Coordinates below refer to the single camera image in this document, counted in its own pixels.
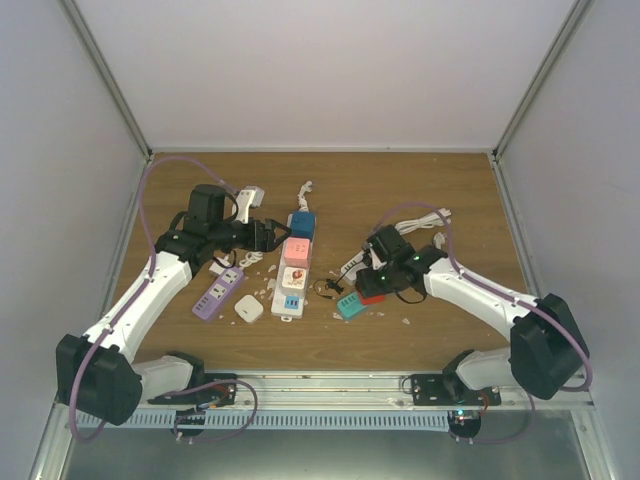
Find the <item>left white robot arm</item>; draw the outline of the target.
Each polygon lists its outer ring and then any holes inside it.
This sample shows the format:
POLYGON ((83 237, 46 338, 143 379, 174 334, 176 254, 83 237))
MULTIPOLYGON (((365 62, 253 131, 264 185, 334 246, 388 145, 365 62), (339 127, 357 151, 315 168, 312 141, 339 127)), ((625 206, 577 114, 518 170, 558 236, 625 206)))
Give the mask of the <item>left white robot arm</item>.
POLYGON ((71 422, 86 413, 121 425, 150 399, 174 394, 193 404, 203 398, 206 380, 185 356, 166 354, 145 363, 135 357, 171 300, 215 252, 272 252, 290 236, 282 223, 251 216, 263 197, 255 186, 235 194, 220 186, 196 186, 187 209, 152 243, 148 261, 123 296, 83 335, 63 337, 55 352, 58 398, 71 422))

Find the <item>red cube socket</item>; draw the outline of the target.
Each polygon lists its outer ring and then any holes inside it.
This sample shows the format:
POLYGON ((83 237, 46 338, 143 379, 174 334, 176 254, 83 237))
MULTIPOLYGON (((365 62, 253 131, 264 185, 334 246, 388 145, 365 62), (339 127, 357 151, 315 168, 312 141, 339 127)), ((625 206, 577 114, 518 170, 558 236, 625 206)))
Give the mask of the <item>red cube socket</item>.
POLYGON ((383 302, 386 299, 385 295, 376 295, 371 297, 364 297, 361 294, 358 294, 360 302, 362 305, 369 306, 383 302))

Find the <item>blue cube socket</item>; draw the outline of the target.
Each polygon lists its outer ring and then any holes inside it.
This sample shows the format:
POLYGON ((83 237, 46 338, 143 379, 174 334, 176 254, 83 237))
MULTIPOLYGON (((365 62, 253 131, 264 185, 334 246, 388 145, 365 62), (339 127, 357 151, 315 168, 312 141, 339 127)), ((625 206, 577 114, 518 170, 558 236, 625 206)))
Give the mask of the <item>blue cube socket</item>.
POLYGON ((296 211, 291 216, 290 228, 295 238, 313 240, 316 216, 313 212, 296 211))

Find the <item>small white adapter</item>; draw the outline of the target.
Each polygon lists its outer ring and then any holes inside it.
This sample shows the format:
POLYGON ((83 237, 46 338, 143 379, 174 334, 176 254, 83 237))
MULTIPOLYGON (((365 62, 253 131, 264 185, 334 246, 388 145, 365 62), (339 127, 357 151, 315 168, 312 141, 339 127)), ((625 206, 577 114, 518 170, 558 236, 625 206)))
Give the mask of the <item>small white adapter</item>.
POLYGON ((254 324, 264 313, 264 307, 253 295, 244 295, 234 305, 236 314, 247 324, 254 324))

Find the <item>white cube socket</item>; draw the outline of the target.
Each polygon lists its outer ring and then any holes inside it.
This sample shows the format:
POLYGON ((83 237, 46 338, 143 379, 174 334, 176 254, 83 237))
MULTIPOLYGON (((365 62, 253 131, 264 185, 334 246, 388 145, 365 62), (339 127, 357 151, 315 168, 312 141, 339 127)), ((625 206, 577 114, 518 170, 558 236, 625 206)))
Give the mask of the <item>white cube socket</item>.
POLYGON ((308 270, 301 267, 285 266, 280 280, 281 288, 295 294, 304 292, 308 284, 308 270))

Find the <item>pink cube socket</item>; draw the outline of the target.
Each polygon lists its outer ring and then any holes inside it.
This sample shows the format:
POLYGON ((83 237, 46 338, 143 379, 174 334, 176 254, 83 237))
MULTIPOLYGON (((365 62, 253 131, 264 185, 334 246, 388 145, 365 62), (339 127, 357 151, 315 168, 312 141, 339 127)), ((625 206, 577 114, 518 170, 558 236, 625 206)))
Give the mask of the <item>pink cube socket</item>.
POLYGON ((284 245, 283 258, 288 267, 308 268, 311 258, 311 241, 290 237, 284 245))

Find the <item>black charger with cable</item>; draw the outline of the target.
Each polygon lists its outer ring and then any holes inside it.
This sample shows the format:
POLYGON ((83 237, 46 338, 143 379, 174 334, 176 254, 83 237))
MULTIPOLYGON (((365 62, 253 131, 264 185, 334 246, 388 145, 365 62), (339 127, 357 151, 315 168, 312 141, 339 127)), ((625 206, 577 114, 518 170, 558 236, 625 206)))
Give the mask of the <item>black charger with cable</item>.
POLYGON ((355 280, 349 279, 346 272, 336 277, 320 278, 313 282, 312 290, 326 300, 338 300, 355 287, 355 280))

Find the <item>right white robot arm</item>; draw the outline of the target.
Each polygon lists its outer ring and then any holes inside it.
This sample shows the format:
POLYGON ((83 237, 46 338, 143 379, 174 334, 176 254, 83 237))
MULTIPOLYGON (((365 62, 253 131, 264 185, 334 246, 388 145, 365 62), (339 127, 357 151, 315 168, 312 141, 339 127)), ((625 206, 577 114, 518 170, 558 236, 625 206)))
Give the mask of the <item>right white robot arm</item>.
POLYGON ((421 298, 446 301, 491 327, 508 345, 492 351, 467 350, 442 371, 444 396, 464 405, 489 387, 520 387, 549 400, 569 391, 568 381, 584 372, 579 390, 593 378, 590 353, 564 299, 543 298, 503 287, 465 269, 453 255, 434 245, 414 248, 397 230, 385 226, 365 242, 365 267, 356 274, 356 290, 365 299, 407 289, 421 298))

